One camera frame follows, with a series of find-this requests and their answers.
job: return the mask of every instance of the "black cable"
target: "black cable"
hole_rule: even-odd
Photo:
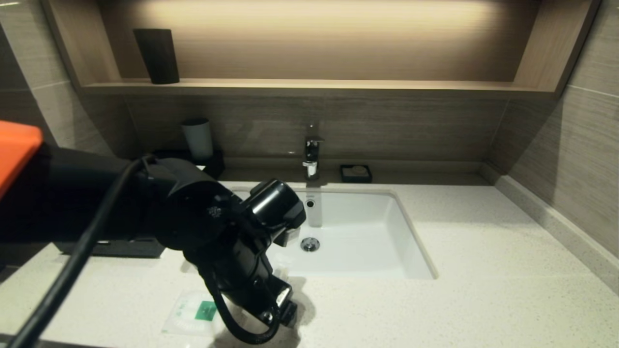
[[[277,309],[277,304],[274,298],[271,298],[271,314],[273,315],[273,322],[269,325],[269,329],[264,331],[261,334],[254,334],[245,329],[243,329],[232,317],[230,314],[230,310],[226,303],[223,301],[222,293],[219,291],[219,287],[217,287],[217,282],[215,281],[215,275],[212,269],[208,269],[201,274],[202,278],[204,278],[204,283],[208,288],[210,294],[213,296],[213,300],[215,301],[215,305],[219,310],[219,315],[222,316],[223,323],[226,324],[226,327],[232,334],[239,340],[247,343],[247,344],[263,344],[269,342],[275,334],[277,334],[277,330],[279,329],[279,313]]]
[[[77,241],[69,261],[64,265],[60,275],[54,281],[43,297],[37,309],[32,313],[28,321],[19,330],[17,335],[11,340],[7,348],[26,348],[33,347],[39,336],[50,323],[54,314],[67,297],[71,287],[75,283],[82,268],[86,264],[92,249],[95,247],[100,235],[105,229],[105,225],[114,209],[118,198],[123,192],[124,187],[129,183],[133,175],[144,165],[143,161],[152,160],[154,156],[147,155],[141,159],[131,162],[123,172],[116,177],[110,188],[108,188],[101,204],[97,208],[95,217],[90,221],[90,225]]]

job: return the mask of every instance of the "sink drain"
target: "sink drain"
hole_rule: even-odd
[[[311,253],[312,251],[316,251],[320,248],[320,242],[316,238],[304,238],[301,241],[301,249]]]

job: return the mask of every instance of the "wooden shelf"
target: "wooden shelf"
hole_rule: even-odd
[[[86,94],[466,98],[560,96],[600,3],[42,1]],[[172,29],[180,83],[150,83],[144,27]]]

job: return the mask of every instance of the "orange object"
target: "orange object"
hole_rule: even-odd
[[[0,121],[0,199],[42,143],[37,127]]]

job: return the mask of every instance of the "faucet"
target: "faucet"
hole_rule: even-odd
[[[303,166],[307,168],[305,178],[308,181],[318,180],[320,173],[318,172],[318,150],[319,145],[324,139],[319,136],[305,137],[305,161]]]

